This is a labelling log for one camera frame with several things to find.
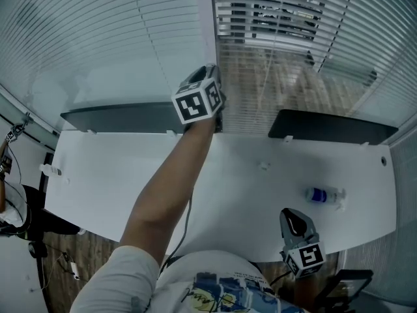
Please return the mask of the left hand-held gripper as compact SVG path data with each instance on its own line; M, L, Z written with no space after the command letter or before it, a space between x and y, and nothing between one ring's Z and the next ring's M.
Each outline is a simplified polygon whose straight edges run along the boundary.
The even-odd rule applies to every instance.
M218 116L225 104L221 88L221 73L217 65L209 63L207 67L193 71L171 96L181 123L190 125Z

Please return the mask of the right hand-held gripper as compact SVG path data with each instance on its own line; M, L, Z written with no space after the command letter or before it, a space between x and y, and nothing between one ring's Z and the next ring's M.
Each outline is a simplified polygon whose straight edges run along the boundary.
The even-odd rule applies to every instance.
M300 241L285 245L280 252L295 278L318 272L326 261L326 254L312 219L295 209L284 208L280 213L280 226L285 241Z

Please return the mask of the person's right forearm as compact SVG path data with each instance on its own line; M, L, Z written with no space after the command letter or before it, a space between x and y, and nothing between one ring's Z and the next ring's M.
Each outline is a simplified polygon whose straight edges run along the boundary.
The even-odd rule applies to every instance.
M315 298L323 289L321 276L316 273L311 276L296 279L293 303L310 313L317 313Z

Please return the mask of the person's left forearm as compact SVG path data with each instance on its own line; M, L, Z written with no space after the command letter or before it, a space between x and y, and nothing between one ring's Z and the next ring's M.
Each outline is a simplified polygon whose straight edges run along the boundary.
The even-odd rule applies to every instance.
M161 264L207 157L215 118L192 123L141 191L120 240Z

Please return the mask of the blue label spray bottle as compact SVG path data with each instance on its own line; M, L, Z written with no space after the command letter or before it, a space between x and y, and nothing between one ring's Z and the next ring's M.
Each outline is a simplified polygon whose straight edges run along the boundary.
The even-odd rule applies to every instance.
M347 193L345 189L334 187L309 187L305 190L305 197L310 203L332 207L335 211L344 211Z

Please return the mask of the white window mullion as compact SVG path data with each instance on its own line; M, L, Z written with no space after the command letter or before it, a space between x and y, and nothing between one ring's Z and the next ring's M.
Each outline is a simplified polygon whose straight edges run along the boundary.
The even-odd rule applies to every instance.
M218 64L216 12L214 0L197 0L205 64Z

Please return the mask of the black plastic-wrapped office chair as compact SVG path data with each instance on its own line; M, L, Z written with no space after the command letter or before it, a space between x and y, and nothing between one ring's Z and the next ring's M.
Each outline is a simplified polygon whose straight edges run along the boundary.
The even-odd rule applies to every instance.
M356 313L350 304L372 281L372 270L341 269L316 296L314 308L324 313Z

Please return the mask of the black desk divider panel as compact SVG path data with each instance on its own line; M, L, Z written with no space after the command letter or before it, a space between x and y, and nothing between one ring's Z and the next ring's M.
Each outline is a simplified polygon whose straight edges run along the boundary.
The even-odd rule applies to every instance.
M350 117L298 110L280 110L269 138L379 145L398 128Z
M179 134L184 126L171 102L118 104L70 110L61 117L82 132Z

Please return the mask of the person's white printed t-shirt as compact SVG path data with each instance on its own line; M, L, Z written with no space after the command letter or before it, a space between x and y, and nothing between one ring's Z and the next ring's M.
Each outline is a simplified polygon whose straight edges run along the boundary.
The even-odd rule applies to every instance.
M164 271L122 246L86 283L70 313L309 313L279 299L261 272L234 254L206 250Z

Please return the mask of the small clear bottle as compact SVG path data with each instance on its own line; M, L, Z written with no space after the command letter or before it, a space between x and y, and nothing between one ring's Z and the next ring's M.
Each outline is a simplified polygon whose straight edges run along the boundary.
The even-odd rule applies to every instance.
M60 177L62 171L51 164L41 164L39 170L47 177Z

